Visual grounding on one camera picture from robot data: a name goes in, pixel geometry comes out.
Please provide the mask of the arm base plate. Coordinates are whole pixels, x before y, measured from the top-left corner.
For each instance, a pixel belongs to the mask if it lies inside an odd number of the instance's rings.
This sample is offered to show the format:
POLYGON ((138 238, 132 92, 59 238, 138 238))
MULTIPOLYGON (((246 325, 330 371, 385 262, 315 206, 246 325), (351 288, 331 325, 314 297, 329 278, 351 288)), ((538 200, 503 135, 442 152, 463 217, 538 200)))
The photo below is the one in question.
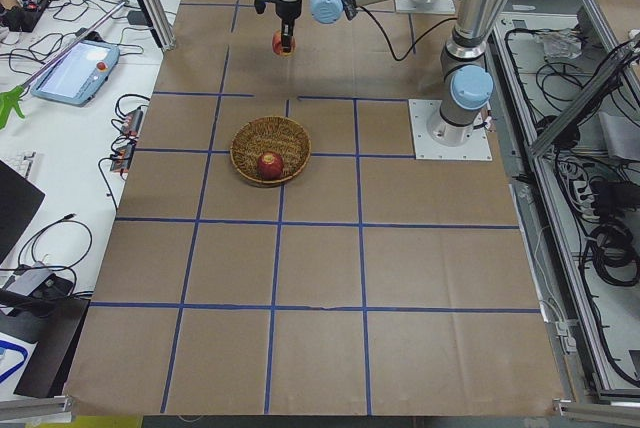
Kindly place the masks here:
POLYGON ((409 99, 409 120, 417 160, 490 162, 493 157, 480 114, 468 127, 446 123, 440 100, 409 99))

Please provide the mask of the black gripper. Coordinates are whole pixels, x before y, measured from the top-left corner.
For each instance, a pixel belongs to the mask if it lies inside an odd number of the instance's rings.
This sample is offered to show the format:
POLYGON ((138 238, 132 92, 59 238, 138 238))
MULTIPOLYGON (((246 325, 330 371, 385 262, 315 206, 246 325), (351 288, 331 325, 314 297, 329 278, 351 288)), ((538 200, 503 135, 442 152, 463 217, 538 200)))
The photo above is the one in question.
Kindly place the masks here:
POLYGON ((254 9, 263 14, 268 4, 275 6, 276 14, 281 19, 281 52, 292 51, 292 24, 301 15, 302 0, 254 0, 254 9))

